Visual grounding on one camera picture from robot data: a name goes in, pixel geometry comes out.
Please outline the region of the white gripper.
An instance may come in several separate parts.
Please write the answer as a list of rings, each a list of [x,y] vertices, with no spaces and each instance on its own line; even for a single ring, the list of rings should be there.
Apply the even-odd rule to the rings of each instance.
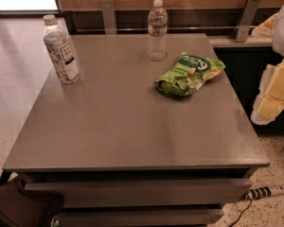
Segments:
[[[284,57],[284,5],[252,31],[254,37],[272,37],[274,52]],[[277,66],[268,64],[259,84],[251,120],[257,125],[268,125],[284,110],[284,60]]]

